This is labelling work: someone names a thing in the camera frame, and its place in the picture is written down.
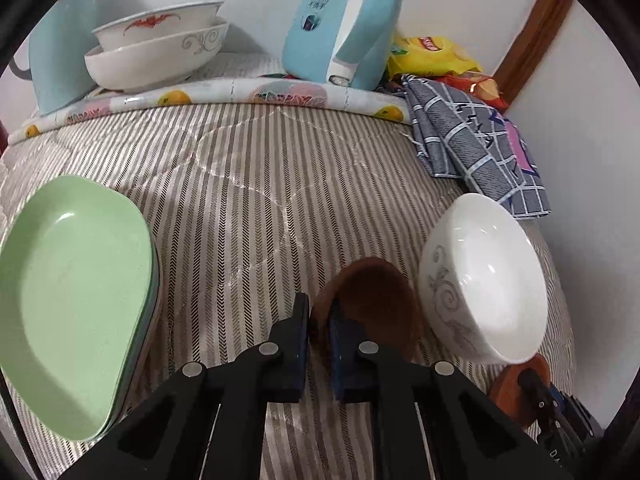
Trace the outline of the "brown small bowl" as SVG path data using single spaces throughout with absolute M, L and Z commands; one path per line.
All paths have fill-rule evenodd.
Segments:
M 489 391 L 489 399 L 523 429 L 528 429 L 536 420 L 535 410 L 525 399 L 525 394 L 518 384 L 518 375 L 529 368 L 539 375 L 546 387 L 550 386 L 549 364 L 544 356 L 536 353 L 525 363 L 505 367 Z
M 344 318 L 363 326 L 370 340 L 412 359 L 422 333 L 422 312 L 396 266 L 378 257 L 360 259 L 320 290 L 311 309 L 310 341 L 325 366 L 330 365 L 329 316 L 334 302 Z

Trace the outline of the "white ceramic bowl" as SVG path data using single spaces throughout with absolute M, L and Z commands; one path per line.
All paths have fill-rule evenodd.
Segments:
M 548 295 L 535 248 L 516 219 L 482 194 L 458 197 L 431 230 L 418 294 L 435 336 L 467 361 L 525 363 L 544 340 Z

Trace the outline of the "green square plate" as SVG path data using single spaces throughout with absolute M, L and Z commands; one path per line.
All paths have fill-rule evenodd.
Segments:
M 89 441 L 122 409 L 158 289 L 148 224 L 76 176 L 43 185 L 1 248 L 1 369 L 58 436 Z

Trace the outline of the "striped quilted table cover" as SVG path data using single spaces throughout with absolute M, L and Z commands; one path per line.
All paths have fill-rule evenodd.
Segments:
M 461 195 L 416 158 L 411 128 L 332 108 L 191 104 L 63 126 L 1 156 L 1 241 L 26 200 L 74 174 L 142 211 L 163 265 L 163 312 L 129 400 L 188 361 L 236 358 L 339 270 L 377 256 L 410 280 Z M 311 358 L 303 400 L 267 411 L 260 478 L 373 479 L 369 409 L 330 399 Z

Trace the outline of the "grey checked folded cloth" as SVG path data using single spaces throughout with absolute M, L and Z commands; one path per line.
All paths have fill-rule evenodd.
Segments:
M 510 119 L 449 84 L 401 77 L 416 154 L 433 178 L 461 180 L 517 219 L 551 212 L 533 156 Z

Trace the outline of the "orange snack bag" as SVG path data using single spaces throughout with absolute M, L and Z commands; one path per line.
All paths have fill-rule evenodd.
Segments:
M 448 84 L 463 92 L 475 96 L 484 103 L 495 107 L 500 113 L 509 108 L 509 103 L 503 99 L 498 84 L 491 76 L 477 72 L 466 72 L 460 75 L 448 74 L 436 78 L 436 81 Z

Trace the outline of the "fruit print rolled mat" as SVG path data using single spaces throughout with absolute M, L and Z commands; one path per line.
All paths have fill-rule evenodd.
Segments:
M 214 78 L 136 94 L 107 92 L 81 100 L 26 122 L 9 134 L 8 143 L 19 144 L 57 128 L 120 113 L 205 104 L 299 106 L 371 116 L 406 125 L 411 122 L 408 104 L 401 96 L 298 79 Z

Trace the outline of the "large white porcelain bowl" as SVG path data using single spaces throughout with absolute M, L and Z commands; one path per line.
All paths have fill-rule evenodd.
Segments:
M 227 20 L 215 18 L 209 28 L 178 32 L 111 51 L 97 46 L 85 54 L 87 72 L 99 87 L 123 92 L 180 81 L 219 53 L 228 28 Z

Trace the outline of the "yellow chips bag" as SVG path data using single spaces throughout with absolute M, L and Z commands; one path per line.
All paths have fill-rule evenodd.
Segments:
M 395 34 L 386 63 L 390 78 L 402 74 L 441 77 L 482 71 L 477 60 L 442 36 L 401 37 Z

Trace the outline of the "light blue thermos jug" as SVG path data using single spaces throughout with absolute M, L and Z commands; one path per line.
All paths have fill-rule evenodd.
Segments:
M 41 114 L 70 105 L 94 87 L 85 54 L 99 44 L 95 28 L 93 0 L 58 0 L 29 34 L 29 68 L 9 62 L 14 76 L 34 86 Z

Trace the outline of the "light blue electric kettle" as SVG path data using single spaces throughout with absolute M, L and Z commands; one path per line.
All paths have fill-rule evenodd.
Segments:
M 382 79 L 402 0 L 302 0 L 286 36 L 287 73 L 371 91 Z

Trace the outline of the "brown wooden door frame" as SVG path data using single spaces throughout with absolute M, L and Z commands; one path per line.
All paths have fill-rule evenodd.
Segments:
M 574 0 L 536 0 L 494 73 L 503 99 L 512 104 L 552 46 Z

